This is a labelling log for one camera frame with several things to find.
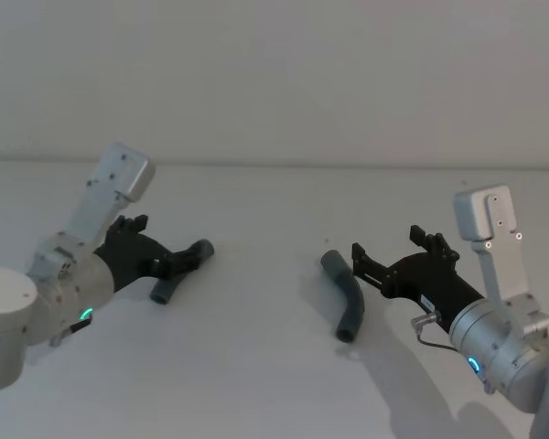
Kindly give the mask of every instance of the white wall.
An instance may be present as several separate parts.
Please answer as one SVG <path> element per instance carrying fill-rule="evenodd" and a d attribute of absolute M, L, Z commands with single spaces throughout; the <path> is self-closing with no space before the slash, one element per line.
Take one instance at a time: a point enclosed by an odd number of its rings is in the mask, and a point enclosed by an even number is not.
<path fill-rule="evenodd" d="M 549 0 L 0 0 L 0 156 L 549 166 Z"/>

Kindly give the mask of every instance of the white table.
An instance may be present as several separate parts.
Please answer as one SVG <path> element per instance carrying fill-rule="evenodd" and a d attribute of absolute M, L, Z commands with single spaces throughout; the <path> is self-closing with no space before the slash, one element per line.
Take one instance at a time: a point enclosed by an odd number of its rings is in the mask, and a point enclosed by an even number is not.
<path fill-rule="evenodd" d="M 92 165 L 0 163 L 0 265 L 23 270 L 61 227 Z M 483 289 L 451 199 L 511 185 L 532 290 L 549 313 L 549 172 L 160 166 L 143 200 L 172 249 L 210 239 L 216 256 L 166 307 L 150 280 L 119 293 L 57 349 L 31 348 L 0 391 L 0 439 L 525 439 L 532 417 L 488 397 L 465 360 L 416 343 L 420 310 L 365 288 L 353 347 L 319 257 L 359 241 L 387 264 L 415 252 L 409 226 L 442 231 Z M 447 342 L 438 328 L 425 336 Z"/>

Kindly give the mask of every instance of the cable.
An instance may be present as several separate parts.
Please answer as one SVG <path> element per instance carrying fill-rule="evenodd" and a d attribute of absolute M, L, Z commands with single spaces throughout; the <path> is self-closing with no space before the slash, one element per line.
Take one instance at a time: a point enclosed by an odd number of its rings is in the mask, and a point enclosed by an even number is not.
<path fill-rule="evenodd" d="M 452 348 L 451 346 L 438 345 L 437 343 L 431 343 L 431 342 L 428 342 L 428 341 L 424 341 L 423 339 L 421 339 L 421 334 L 417 334 L 417 341 L 419 343 L 421 343 L 422 345 L 429 346 L 431 348 L 440 348 L 440 349 L 446 349 L 446 350 L 452 350 L 454 352 L 458 352 L 457 349 Z"/>

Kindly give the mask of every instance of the metal bracket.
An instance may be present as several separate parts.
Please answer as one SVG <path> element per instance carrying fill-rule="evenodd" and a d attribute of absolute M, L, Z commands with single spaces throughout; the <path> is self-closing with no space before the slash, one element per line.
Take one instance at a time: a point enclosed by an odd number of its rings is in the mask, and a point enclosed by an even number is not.
<path fill-rule="evenodd" d="M 515 335 L 532 346 L 546 343 L 549 316 L 529 292 L 522 234 L 507 186 L 461 192 L 454 207 L 461 237 L 479 256 L 489 300 Z"/>
<path fill-rule="evenodd" d="M 433 313 L 425 314 L 424 316 L 416 317 L 411 320 L 411 326 L 418 337 L 423 334 L 423 328 L 427 325 L 437 323 L 439 321 L 439 313 L 434 311 Z"/>

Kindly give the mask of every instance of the curved pipe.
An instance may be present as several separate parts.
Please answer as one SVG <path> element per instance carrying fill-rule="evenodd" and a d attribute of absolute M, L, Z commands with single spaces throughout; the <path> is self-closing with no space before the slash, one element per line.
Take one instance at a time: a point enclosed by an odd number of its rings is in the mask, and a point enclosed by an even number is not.
<path fill-rule="evenodd" d="M 211 256 L 213 256 L 214 249 L 211 242 L 208 240 L 201 240 L 195 242 L 189 247 L 186 252 L 193 252 L 196 258 L 199 260 L 199 265 L 202 265 Z M 168 304 L 171 300 L 173 293 L 181 282 L 188 276 L 188 273 L 180 274 L 169 281 L 158 281 L 150 293 L 150 299 L 160 305 Z"/>
<path fill-rule="evenodd" d="M 337 250 L 330 250 L 321 258 L 323 270 L 346 297 L 346 310 L 336 329 L 336 337 L 353 343 L 364 318 L 364 296 L 351 268 Z"/>

